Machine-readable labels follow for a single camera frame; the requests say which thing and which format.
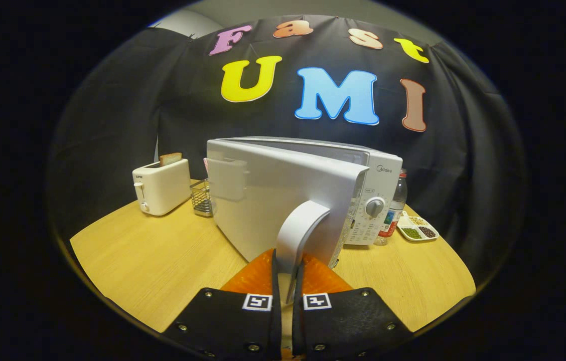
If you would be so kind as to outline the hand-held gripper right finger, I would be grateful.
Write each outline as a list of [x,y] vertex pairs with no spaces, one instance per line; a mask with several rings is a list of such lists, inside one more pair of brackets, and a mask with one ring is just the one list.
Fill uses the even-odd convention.
[[412,338],[375,289],[354,288],[315,256],[302,256],[293,299],[295,358],[383,360]]

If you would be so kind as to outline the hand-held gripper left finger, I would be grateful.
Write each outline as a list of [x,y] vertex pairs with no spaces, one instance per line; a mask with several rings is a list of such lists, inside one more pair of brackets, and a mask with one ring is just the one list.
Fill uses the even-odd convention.
[[281,360],[275,257],[269,249],[221,288],[201,288],[163,336],[211,360]]

